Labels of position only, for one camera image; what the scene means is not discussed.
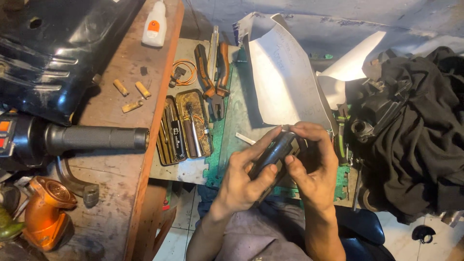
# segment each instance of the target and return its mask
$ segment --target orange wire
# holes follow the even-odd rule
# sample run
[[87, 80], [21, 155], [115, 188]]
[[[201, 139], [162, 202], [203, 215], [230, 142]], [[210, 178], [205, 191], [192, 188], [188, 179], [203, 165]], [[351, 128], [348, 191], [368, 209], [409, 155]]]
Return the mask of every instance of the orange wire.
[[[205, 126], [205, 122], [204, 122], [200, 117], [198, 117], [198, 116], [196, 116], [196, 115], [193, 115], [193, 117], [199, 119], [199, 120], [201, 121], [201, 123], [203, 123], [203, 126]], [[205, 130], [203, 130], [203, 135], [201, 135], [201, 137], [199, 137], [198, 139], [201, 139], [204, 135], [205, 135]]]
[[180, 60], [177, 60], [177, 61], [175, 61], [173, 63], [173, 70], [171, 71], [171, 77], [174, 77], [174, 71], [177, 68], [177, 66], [179, 66], [179, 65], [187, 66], [187, 68], [190, 69], [191, 75], [187, 80], [179, 80], [179, 79], [177, 79], [175, 81], [176, 85], [177, 86], [186, 86], [186, 85], [190, 85], [190, 84], [194, 83], [197, 80], [197, 75], [196, 75], [197, 66], [192, 61], [190, 61], [188, 59], [180, 59]]

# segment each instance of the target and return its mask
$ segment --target white glue bottle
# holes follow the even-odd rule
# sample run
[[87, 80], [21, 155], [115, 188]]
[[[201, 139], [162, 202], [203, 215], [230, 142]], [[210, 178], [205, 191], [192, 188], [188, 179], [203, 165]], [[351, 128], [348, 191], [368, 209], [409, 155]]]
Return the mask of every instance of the white glue bottle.
[[161, 47], [166, 36], [166, 7], [163, 1], [158, 1], [153, 10], [148, 14], [142, 36], [142, 43]]

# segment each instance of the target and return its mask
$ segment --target hand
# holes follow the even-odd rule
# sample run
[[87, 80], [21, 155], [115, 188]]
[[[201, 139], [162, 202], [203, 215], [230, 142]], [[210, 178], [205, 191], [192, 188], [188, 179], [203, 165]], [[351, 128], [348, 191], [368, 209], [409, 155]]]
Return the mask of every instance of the hand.
[[232, 153], [218, 196], [211, 206], [211, 211], [214, 211], [218, 219], [249, 209], [272, 184], [277, 174], [276, 165], [267, 165], [253, 181], [250, 180], [248, 172], [253, 167], [252, 161], [258, 159], [281, 131], [282, 127], [278, 126], [267, 132], [250, 148]]
[[314, 141], [320, 152], [320, 167], [307, 173], [299, 159], [293, 155], [285, 157], [287, 171], [298, 186], [305, 210], [324, 213], [333, 208], [335, 186], [337, 181], [338, 158], [327, 131], [320, 125], [298, 122], [290, 127], [298, 136]]

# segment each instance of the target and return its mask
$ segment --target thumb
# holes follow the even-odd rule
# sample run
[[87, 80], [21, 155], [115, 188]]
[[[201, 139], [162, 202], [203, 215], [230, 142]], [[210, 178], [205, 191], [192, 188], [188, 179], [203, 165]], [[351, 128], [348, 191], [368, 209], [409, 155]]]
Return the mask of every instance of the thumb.
[[285, 157], [285, 165], [287, 166], [287, 171], [300, 187], [304, 187], [304, 184], [307, 182], [308, 173], [299, 159], [294, 155], [288, 155]]
[[258, 198], [263, 191], [268, 188], [277, 174], [277, 166], [275, 164], [269, 164], [261, 171], [255, 180], [248, 183], [249, 192]]

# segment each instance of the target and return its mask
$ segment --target orange engine part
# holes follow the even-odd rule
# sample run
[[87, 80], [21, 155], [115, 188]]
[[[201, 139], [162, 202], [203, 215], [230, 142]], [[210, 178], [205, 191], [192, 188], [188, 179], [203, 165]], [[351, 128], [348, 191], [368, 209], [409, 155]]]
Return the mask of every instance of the orange engine part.
[[23, 235], [38, 249], [52, 251], [74, 234], [71, 218], [61, 209], [74, 208], [77, 200], [56, 180], [36, 176], [29, 183], [35, 194], [26, 206]]

